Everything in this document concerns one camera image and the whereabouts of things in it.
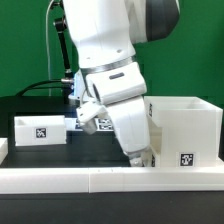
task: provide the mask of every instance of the green background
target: green background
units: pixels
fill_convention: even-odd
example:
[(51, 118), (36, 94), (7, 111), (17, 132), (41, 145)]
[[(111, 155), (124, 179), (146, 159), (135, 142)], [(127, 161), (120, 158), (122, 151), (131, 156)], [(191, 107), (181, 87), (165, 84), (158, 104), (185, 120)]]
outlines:
[[(48, 0), (1, 0), (0, 96), (14, 95), (27, 85), (48, 78), (48, 4)], [(168, 38), (135, 46), (148, 86), (147, 95), (198, 96), (223, 108), (224, 1), (180, 0), (180, 7), (180, 21)], [(57, 9), (50, 14), (53, 78), (64, 76), (58, 37), (51, 25), (61, 13)], [(67, 40), (76, 70), (77, 54), (68, 35)]]

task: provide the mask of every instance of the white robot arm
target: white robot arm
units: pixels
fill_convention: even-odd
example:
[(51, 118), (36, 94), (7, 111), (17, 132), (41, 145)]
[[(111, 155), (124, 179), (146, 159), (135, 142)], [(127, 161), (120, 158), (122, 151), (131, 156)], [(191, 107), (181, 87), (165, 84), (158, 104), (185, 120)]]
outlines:
[(81, 127), (94, 133), (94, 117), (110, 118), (132, 166), (149, 148), (142, 94), (146, 84), (133, 43), (166, 37), (179, 17), (177, 0), (63, 0), (66, 24), (79, 55), (89, 102), (77, 109)]

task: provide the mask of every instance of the small white box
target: small white box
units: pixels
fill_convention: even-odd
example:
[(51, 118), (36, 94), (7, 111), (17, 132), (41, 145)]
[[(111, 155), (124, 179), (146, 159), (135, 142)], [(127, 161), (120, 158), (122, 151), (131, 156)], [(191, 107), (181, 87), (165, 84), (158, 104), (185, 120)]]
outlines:
[(197, 97), (145, 97), (156, 167), (216, 166), (222, 109)]
[(64, 116), (14, 118), (16, 146), (66, 144)]
[(8, 154), (8, 140), (7, 138), (0, 138), (0, 164), (2, 164), (7, 154)]

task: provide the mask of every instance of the black cable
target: black cable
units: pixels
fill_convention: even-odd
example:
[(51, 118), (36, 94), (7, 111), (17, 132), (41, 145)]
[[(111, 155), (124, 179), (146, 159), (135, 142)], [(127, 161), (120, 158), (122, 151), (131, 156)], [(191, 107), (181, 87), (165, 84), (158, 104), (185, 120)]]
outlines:
[(53, 80), (47, 80), (47, 81), (42, 81), (42, 82), (37, 82), (34, 83), (32, 85), (27, 86), (25, 89), (19, 91), (16, 96), (23, 96), (23, 94), (31, 89), (34, 89), (34, 87), (36, 86), (41, 86), (41, 85), (45, 85), (45, 84), (51, 84), (51, 83), (61, 83), (60, 79), (53, 79)]

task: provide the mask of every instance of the black surface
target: black surface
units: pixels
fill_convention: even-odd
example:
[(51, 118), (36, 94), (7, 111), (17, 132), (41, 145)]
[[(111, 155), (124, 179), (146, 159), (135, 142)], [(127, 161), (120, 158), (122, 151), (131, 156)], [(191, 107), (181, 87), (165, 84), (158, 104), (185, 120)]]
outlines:
[(15, 116), (65, 115), (76, 117), (75, 108), (65, 105), (61, 97), (3, 97), (0, 98), (0, 136), (8, 137), (8, 156), (4, 168), (43, 167), (127, 167), (113, 132), (68, 132), (67, 144), (16, 147), (14, 138)]
[[(22, 98), (10, 107), (15, 100), (0, 98), (1, 115), (7, 115), (3, 102), (7, 102), (11, 112), (15, 108), (30, 112), (22, 105), (31, 102), (34, 103), (32, 110), (37, 112), (43, 112), (43, 107), (52, 112), (61, 111), (59, 105), (67, 107), (55, 98)], [(0, 124), (5, 130), (0, 128), (0, 133), (7, 137), (7, 122), (3, 117), (0, 116)], [(3, 224), (218, 224), (224, 223), (223, 210), (222, 191), (0, 195), (0, 223)]]

